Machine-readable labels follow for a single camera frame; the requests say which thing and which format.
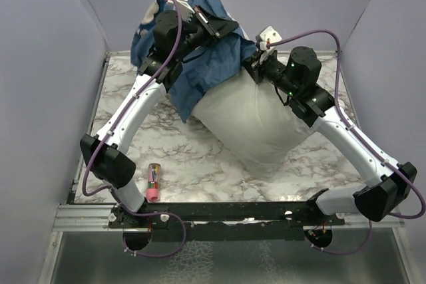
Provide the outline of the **blue patterned pillowcase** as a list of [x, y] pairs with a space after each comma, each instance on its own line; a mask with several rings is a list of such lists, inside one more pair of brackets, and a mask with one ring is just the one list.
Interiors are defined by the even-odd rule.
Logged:
[[[221, 0], [188, 0], [191, 7], [200, 6], [207, 12], [229, 19]], [[145, 16], [137, 27], [130, 48], [130, 62], [139, 67], [154, 43], [153, 28], [156, 16], [173, 8], [165, 0], [150, 4]], [[242, 28], [237, 28], [217, 45], [209, 49], [197, 49], [188, 55], [193, 61], [183, 66], [183, 71], [169, 91], [170, 99], [181, 120], [186, 122], [195, 106], [212, 88], [236, 75], [241, 62], [256, 50], [254, 42], [246, 39]]]

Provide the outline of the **white pillow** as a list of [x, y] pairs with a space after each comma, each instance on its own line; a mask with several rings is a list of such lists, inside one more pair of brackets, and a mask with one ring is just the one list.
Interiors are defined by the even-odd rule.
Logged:
[[253, 175], [271, 174], [313, 134], [274, 86], [256, 84], [245, 69], [210, 89], [192, 110]]

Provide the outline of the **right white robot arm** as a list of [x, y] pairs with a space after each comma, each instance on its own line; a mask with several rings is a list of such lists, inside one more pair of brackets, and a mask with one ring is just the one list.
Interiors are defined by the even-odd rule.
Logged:
[[313, 49], [296, 47], [286, 64], [275, 50], [256, 51], [243, 62], [256, 83], [266, 80], [287, 96], [286, 105], [308, 127], [327, 138], [357, 170], [363, 185], [326, 190], [313, 196], [307, 220], [320, 225], [335, 213], [360, 213], [379, 222], [409, 195], [417, 175], [411, 163], [399, 163], [374, 144], [318, 83], [321, 61]]

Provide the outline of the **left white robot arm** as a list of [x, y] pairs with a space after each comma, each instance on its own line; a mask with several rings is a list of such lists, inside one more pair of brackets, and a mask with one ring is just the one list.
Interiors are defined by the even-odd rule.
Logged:
[[238, 28], [231, 19], [211, 15], [201, 7], [182, 16], [180, 9], [159, 13], [153, 44], [137, 71], [132, 89], [111, 119], [94, 135], [80, 141], [86, 172], [93, 173], [111, 191], [133, 227], [142, 226], [147, 211], [145, 196], [133, 176], [135, 163], [126, 153], [144, 119], [162, 100], [182, 72], [184, 59], [198, 47], [212, 47]]

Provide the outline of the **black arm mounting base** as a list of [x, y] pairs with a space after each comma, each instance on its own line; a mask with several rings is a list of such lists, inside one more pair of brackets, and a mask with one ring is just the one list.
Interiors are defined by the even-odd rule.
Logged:
[[312, 201], [144, 203], [137, 215], [114, 207], [108, 226], [153, 241], [304, 240], [304, 228], [341, 226]]

